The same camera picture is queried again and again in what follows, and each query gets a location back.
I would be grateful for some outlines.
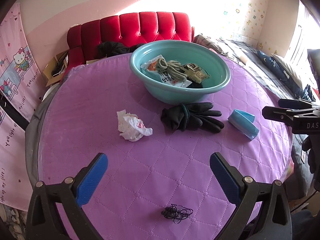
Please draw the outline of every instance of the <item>cardboard box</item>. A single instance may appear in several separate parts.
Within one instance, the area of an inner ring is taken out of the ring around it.
[[[68,57],[65,58],[64,62],[63,62],[63,72],[57,76],[52,77],[52,71],[56,68],[57,65],[57,59],[60,59],[61,56],[66,52],[61,52],[59,54],[57,54],[55,57],[53,57],[47,64],[47,66],[45,67],[45,69],[42,72],[42,76],[44,77],[44,80],[47,82],[47,87],[55,84],[57,82],[59,82],[61,80],[61,78],[63,77],[64,71],[68,66]]]

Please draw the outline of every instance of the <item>cartoon character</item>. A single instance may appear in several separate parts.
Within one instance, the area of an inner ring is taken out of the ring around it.
[[[26,54],[22,47],[19,49],[17,54],[13,55],[13,59],[17,64],[16,69],[19,69],[19,71],[26,71],[29,68],[29,62],[26,60]]]
[[[10,96],[12,91],[10,89],[10,87],[8,86],[8,83],[6,81],[3,81],[3,85],[0,87],[0,89],[2,90],[2,92],[6,95],[6,96]]]

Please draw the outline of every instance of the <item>purple tablecloth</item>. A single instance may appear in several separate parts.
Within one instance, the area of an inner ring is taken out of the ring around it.
[[[52,100],[44,120],[39,155],[46,184],[75,176],[98,152],[109,167],[84,211],[104,239],[213,239],[235,206],[230,204],[209,167],[219,151],[243,175],[270,183],[284,172],[291,134],[282,123],[265,120],[264,106],[276,98],[239,65],[223,58],[230,84],[209,101],[222,112],[225,128],[172,133],[160,121],[168,105],[153,98],[129,69],[130,54],[78,67]],[[227,118],[233,109],[256,116],[259,135],[250,141]],[[119,136],[117,111],[137,114],[153,135],[138,142]],[[176,225],[161,215],[171,203],[194,210]],[[252,214],[256,216],[256,206]]]

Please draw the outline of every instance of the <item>tangled black cable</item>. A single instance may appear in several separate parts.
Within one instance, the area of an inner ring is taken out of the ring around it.
[[[193,213],[191,208],[185,208],[184,206],[179,206],[175,204],[171,204],[171,207],[166,207],[161,214],[167,219],[173,219],[175,224],[181,222],[188,218]]]

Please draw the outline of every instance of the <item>teal plastic basin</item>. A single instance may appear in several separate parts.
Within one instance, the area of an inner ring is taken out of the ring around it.
[[[202,89],[173,87],[155,81],[142,73],[140,66],[158,55],[162,55],[166,61],[195,63],[205,69],[210,78],[202,82]],[[206,95],[220,91],[230,81],[229,67],[217,54],[187,41],[166,40],[147,43],[132,53],[129,64],[132,72],[144,83],[151,95],[171,105],[198,102]]]

